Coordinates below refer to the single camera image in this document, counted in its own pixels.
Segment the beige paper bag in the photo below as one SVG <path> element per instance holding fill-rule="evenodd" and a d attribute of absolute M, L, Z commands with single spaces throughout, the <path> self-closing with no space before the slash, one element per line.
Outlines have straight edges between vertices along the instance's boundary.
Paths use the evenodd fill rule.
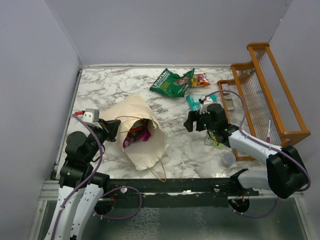
<path fill-rule="evenodd" d="M 167 181 L 162 161 L 168 147 L 166 134 L 156 114 L 139 93 L 102 112 L 100 118 L 120 121 L 115 144 L 136 170 L 148 170 L 159 181 Z"/>

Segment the green chips bag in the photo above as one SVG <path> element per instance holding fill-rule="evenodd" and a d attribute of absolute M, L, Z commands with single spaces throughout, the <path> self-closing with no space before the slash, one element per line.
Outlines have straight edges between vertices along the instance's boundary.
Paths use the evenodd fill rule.
<path fill-rule="evenodd" d="M 149 90 L 170 98 L 183 98 L 194 76 L 195 69 L 186 72 L 183 76 L 165 69 Z"/>

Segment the teal snack packet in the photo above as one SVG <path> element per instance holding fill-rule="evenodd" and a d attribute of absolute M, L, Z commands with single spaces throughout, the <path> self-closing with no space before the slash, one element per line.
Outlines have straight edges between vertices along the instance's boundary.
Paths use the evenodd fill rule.
<path fill-rule="evenodd" d="M 186 96 L 187 103 L 190 107 L 191 111 L 200 111 L 201 104 L 199 102 L 199 99 L 204 95 L 196 95 L 196 94 L 190 94 Z"/>

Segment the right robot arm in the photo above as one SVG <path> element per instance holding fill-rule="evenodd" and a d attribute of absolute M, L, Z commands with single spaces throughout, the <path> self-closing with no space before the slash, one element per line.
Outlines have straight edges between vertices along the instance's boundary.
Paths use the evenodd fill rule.
<path fill-rule="evenodd" d="M 184 127 L 188 132 L 207 131 L 216 141 L 228 148 L 239 150 L 260 161 L 265 170 L 241 170 L 233 175 L 229 189 L 240 196 L 247 189 L 270 190 L 281 199 L 311 186 L 310 175 L 296 148 L 274 145 L 260 140 L 238 126 L 230 124 L 225 110 L 218 103 L 203 106 L 188 113 Z"/>

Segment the light green snack packet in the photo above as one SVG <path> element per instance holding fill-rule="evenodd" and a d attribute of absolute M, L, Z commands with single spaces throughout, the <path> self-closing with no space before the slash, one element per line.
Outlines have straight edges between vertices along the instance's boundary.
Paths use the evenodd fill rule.
<path fill-rule="evenodd" d="M 213 133 L 210 131 L 206 133 L 204 144 L 220 150 L 224 148 L 224 145 L 222 143 L 219 143 Z"/>

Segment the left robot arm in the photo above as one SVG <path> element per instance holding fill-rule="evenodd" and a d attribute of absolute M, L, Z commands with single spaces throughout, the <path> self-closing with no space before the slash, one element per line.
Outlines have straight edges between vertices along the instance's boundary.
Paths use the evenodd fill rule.
<path fill-rule="evenodd" d="M 98 200 L 111 190 L 109 175 L 91 165 L 104 153 L 105 141 L 115 142 L 120 120 L 99 119 L 97 126 L 81 122 L 90 134 L 75 131 L 66 139 L 66 158 L 60 169 L 58 198 L 45 236 L 47 240 L 79 240 Z"/>

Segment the orange colourful candy bag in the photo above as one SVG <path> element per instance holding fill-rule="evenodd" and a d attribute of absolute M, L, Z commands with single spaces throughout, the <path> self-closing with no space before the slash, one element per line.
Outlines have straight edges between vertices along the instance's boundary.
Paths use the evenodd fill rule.
<path fill-rule="evenodd" d="M 194 74 L 189 86 L 191 88 L 202 88 L 210 86 L 210 82 L 208 81 L 206 73 L 197 73 Z"/>

